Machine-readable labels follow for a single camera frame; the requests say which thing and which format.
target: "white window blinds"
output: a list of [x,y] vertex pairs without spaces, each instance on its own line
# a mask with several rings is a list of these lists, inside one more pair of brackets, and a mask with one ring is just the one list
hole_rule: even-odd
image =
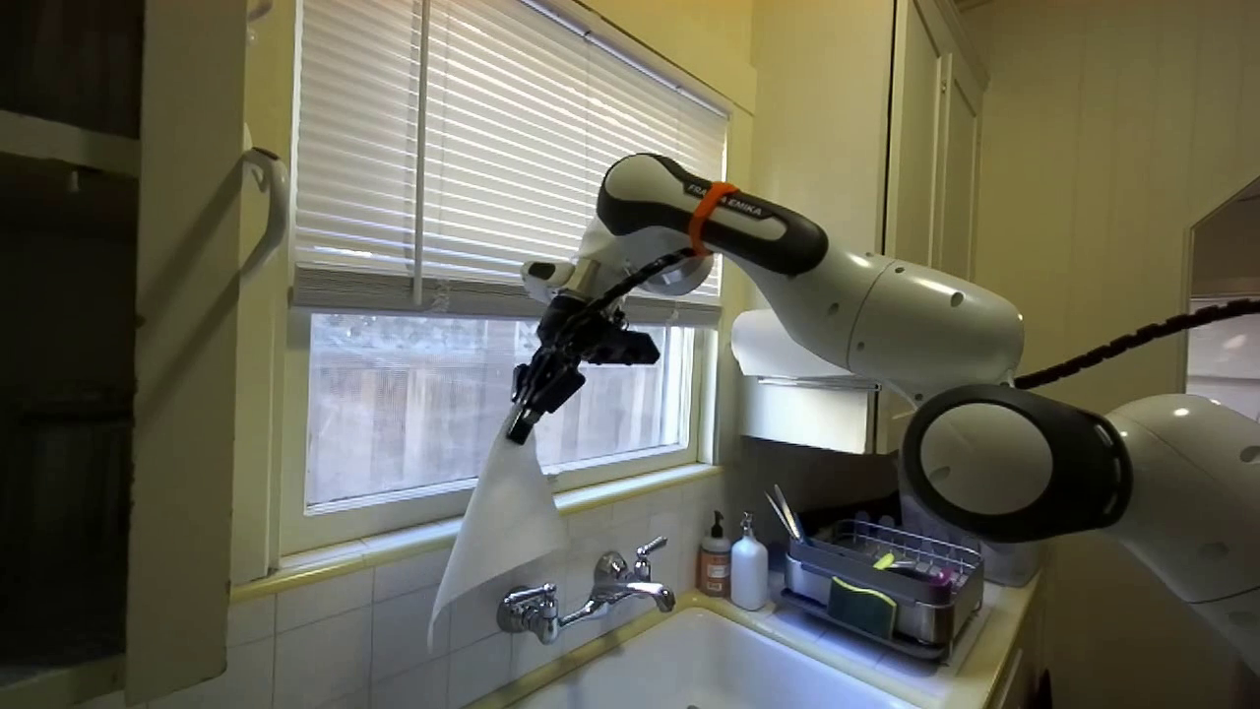
[[[724,173],[724,110],[548,8],[308,0],[300,46],[312,308],[521,314],[521,262],[576,260],[609,160]],[[689,302],[712,311],[716,277]]]

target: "dish soap bottle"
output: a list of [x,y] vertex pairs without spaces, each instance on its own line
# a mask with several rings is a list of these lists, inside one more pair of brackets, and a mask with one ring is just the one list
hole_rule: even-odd
[[712,511],[708,534],[695,553],[701,595],[724,595],[731,545],[724,541],[719,511]]
[[773,600],[773,557],[750,533],[750,511],[745,511],[745,534],[731,549],[731,604],[758,609]]

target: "black cable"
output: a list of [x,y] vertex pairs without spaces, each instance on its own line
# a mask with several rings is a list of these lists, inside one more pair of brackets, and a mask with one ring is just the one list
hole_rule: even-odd
[[1123,337],[1109,337],[1107,346],[1096,346],[1096,350],[1084,350],[1065,363],[1054,363],[1047,369],[1033,369],[1025,378],[1017,378],[1017,390],[1034,390],[1034,386],[1047,386],[1047,383],[1060,383],[1060,378],[1072,378],[1079,369],[1090,369],[1107,358],[1119,358],[1135,346],[1144,346],[1153,337],[1164,337],[1164,333],[1176,333],[1176,331],[1188,331],[1188,325],[1201,325],[1201,323],[1215,323],[1215,320],[1241,320],[1241,314],[1260,314],[1260,298],[1227,298],[1227,302],[1212,302],[1212,308],[1201,308],[1201,311],[1184,311],[1184,314],[1174,314],[1164,323],[1148,323],[1148,325],[1139,325]]

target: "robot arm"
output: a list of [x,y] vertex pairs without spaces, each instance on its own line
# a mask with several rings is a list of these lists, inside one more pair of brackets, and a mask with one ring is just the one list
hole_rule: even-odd
[[1260,425],[1201,398],[1140,398],[1096,419],[1010,390],[1020,311],[943,270],[844,253],[773,202],[631,155],[597,189],[580,262],[527,262],[548,302],[516,369],[512,442],[581,386],[580,363],[652,363],[621,331],[631,287],[682,294],[708,249],[750,277],[786,333],[817,358],[922,402],[900,480],[983,541],[1107,526],[1260,673]]

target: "sink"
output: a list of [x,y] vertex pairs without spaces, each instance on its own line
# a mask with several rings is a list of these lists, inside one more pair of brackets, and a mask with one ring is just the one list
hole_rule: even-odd
[[564,673],[522,709],[884,709],[904,705],[716,609],[684,605],[597,662]]

